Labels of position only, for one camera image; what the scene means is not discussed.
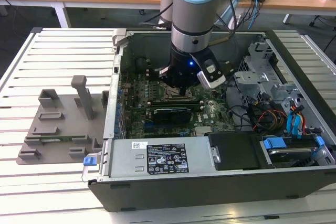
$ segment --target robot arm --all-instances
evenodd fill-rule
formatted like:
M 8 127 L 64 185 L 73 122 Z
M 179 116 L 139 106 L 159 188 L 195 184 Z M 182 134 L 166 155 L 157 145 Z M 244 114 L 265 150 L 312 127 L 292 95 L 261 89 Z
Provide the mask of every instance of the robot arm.
M 170 63 L 159 77 L 184 95 L 201 83 L 213 89 L 226 79 L 208 44 L 221 0 L 173 0 Z

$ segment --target motherboard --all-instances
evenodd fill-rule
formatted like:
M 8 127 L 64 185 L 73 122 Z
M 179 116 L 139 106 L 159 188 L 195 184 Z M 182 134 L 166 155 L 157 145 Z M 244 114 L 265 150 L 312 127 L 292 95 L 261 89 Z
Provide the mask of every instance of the motherboard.
M 149 75 L 127 73 L 121 78 L 127 138 L 204 136 L 233 131 L 223 88 L 190 87 L 184 96 L 177 88 Z

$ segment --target blue release tab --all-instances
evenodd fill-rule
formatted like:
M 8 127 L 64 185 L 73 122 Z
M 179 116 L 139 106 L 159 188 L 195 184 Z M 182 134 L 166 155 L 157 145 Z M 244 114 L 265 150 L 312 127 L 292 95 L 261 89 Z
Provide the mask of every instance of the blue release tab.
M 319 147 L 325 144 L 323 138 L 321 136 L 316 137 L 316 142 L 319 144 Z
M 287 147 L 282 137 L 269 137 L 264 140 L 264 145 L 267 150 Z
M 97 158 L 96 157 L 85 157 L 83 161 L 84 166 L 95 166 L 97 165 Z

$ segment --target desk leg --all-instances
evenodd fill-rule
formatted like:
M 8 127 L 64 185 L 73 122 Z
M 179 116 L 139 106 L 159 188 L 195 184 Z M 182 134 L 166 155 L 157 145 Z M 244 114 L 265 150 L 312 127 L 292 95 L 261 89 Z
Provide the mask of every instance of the desk leg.
M 284 24 L 288 24 L 290 21 L 291 14 L 286 14 L 284 20 L 282 21 Z
M 8 15 L 8 12 L 6 10 L 6 7 L 4 5 L 0 5 L 0 16 L 7 16 Z
M 62 2 L 56 2 L 52 6 L 55 8 L 61 28 L 71 28 L 69 16 L 64 4 Z

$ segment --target warning label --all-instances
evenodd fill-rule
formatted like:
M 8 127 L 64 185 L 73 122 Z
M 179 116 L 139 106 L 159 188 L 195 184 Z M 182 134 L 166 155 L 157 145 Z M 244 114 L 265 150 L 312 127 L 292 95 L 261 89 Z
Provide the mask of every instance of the warning label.
M 151 175 L 189 172 L 184 144 L 147 145 L 147 159 Z

